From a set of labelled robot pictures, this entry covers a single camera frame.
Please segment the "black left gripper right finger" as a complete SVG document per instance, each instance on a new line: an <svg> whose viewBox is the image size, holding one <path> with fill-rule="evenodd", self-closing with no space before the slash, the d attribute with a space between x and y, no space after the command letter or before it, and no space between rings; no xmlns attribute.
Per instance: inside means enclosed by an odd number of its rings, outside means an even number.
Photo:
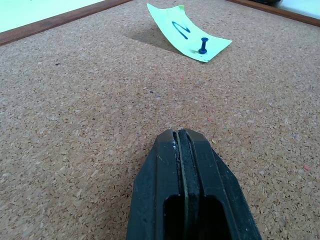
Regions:
<svg viewBox="0 0 320 240"><path fill-rule="evenodd" d="M240 184L200 133L177 132L183 240L262 240Z"/></svg>

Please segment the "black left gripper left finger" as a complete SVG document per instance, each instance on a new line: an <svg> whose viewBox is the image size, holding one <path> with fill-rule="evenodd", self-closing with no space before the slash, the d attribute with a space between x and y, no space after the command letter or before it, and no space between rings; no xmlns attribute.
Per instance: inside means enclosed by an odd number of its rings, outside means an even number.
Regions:
<svg viewBox="0 0 320 240"><path fill-rule="evenodd" d="M188 137L166 130L136 175L125 240L187 240Z"/></svg>

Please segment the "green sticky note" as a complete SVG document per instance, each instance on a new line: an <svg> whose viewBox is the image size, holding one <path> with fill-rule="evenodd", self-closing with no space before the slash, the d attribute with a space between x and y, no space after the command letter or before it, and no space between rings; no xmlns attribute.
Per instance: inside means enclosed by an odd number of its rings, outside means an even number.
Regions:
<svg viewBox="0 0 320 240"><path fill-rule="evenodd" d="M157 8L150 3L147 8L155 23L167 40L182 54L194 60L207 63L232 41L210 35L198 28L186 15L185 6L178 5L171 8ZM201 38L208 38L206 54L200 54Z"/></svg>

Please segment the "blue pushpin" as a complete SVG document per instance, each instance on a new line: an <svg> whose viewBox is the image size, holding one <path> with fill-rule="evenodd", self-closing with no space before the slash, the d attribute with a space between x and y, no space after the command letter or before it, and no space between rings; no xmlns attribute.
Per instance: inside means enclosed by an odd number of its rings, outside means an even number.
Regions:
<svg viewBox="0 0 320 240"><path fill-rule="evenodd" d="M207 53L207 49L206 49L206 43L209 39L207 37L202 37L201 38L201 41L202 41L202 44L201 44L201 48L198 50L198 52L201 54L201 55L204 55Z"/></svg>

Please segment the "cork board with wooden frame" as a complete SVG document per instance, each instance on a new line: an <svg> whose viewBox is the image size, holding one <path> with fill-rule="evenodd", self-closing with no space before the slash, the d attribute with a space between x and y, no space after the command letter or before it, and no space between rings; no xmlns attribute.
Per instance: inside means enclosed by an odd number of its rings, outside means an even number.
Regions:
<svg viewBox="0 0 320 240"><path fill-rule="evenodd" d="M147 4L232 43L192 59ZM181 128L264 240L320 240L320 27L226 0L134 0L0 47L0 240L125 240L135 176Z"/></svg>

